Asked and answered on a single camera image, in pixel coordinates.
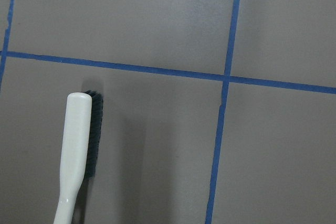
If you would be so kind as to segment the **beige hand brush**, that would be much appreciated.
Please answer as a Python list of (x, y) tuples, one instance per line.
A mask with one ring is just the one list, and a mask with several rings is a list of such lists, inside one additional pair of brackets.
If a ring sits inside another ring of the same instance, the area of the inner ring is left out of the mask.
[(67, 96), (62, 138), (59, 199), (54, 223), (72, 223), (77, 195), (95, 175), (103, 116), (103, 96), (97, 91)]

